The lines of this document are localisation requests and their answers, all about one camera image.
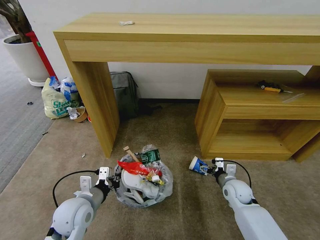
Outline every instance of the white plant pot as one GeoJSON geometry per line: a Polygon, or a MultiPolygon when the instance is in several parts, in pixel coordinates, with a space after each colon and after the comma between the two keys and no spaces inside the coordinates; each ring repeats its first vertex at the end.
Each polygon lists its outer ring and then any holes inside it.
{"type": "Polygon", "coordinates": [[[29,83],[36,87],[43,87],[49,77],[48,71],[32,42],[11,44],[19,38],[19,35],[8,37],[3,40],[3,44],[20,70],[27,76],[29,83]]]}

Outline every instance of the yellow screwdriver handle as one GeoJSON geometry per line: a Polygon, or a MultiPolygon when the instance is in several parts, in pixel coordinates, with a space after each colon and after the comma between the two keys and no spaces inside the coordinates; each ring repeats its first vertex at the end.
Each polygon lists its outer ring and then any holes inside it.
{"type": "Polygon", "coordinates": [[[269,88],[269,87],[265,87],[264,90],[272,91],[272,92],[280,92],[281,91],[281,89],[279,89],[279,88],[269,88]]]}

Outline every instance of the screwdriver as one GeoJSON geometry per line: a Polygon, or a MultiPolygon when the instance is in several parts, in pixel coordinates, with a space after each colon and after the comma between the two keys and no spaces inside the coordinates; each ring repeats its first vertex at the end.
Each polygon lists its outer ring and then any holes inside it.
{"type": "Polygon", "coordinates": [[[281,88],[271,88],[271,87],[265,87],[264,90],[266,91],[272,91],[272,92],[287,92],[287,93],[293,93],[291,91],[285,91],[281,88]]]}

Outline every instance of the red snack wrapper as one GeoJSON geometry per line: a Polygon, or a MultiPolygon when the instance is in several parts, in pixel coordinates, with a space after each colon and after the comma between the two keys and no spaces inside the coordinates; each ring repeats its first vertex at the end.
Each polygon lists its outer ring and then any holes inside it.
{"type": "Polygon", "coordinates": [[[149,170],[142,164],[139,162],[119,162],[118,164],[120,167],[122,167],[124,170],[126,170],[128,173],[131,174],[141,174],[141,175],[148,175],[149,174],[149,170]]]}

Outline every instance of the wooden stick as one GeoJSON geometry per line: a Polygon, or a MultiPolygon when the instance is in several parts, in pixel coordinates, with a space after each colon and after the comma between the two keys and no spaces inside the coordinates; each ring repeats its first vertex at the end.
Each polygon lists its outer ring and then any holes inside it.
{"type": "Polygon", "coordinates": [[[128,154],[130,154],[133,160],[135,160],[136,162],[140,162],[137,159],[137,157],[133,154],[133,152],[131,152],[129,146],[124,147],[123,150],[125,150],[128,154]]]}

